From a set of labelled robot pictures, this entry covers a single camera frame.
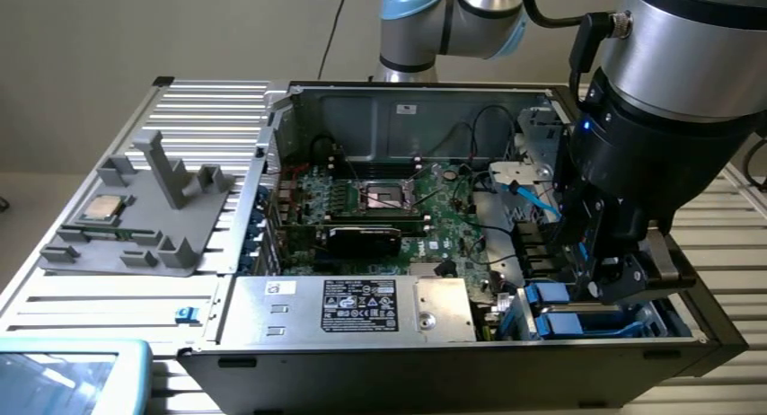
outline metal workbench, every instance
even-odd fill
[[[181,157],[189,170],[216,163],[237,176],[208,251],[189,278],[77,275],[33,268],[36,251],[95,185],[92,173],[0,295],[3,334],[133,337],[149,342],[155,363],[148,413],[220,413],[173,356],[195,340],[216,338],[219,300],[229,293],[232,279],[217,274],[224,267],[221,249],[265,109],[285,90],[284,84],[267,82],[175,81],[169,87],[153,87],[107,151],[125,153],[137,168],[147,168],[129,138],[137,129],[160,129],[168,155]],[[732,166],[677,212],[672,234],[751,349],[705,377],[667,381],[620,413],[767,413],[767,201]],[[201,309],[199,325],[176,324],[173,314],[184,306]]]

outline tablet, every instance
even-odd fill
[[[0,338],[0,412],[137,415],[151,363],[143,340]]]

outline tablet screen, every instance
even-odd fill
[[[4,413],[92,413],[116,359],[113,354],[0,353]]]

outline white sticker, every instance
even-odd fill
[[[415,114],[419,111],[419,105],[399,104],[396,105],[396,114]]]
[[[292,296],[295,293],[295,280],[269,280],[265,282],[264,294],[268,296]]]

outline warning label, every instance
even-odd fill
[[[325,280],[325,332],[397,331],[393,280]]]

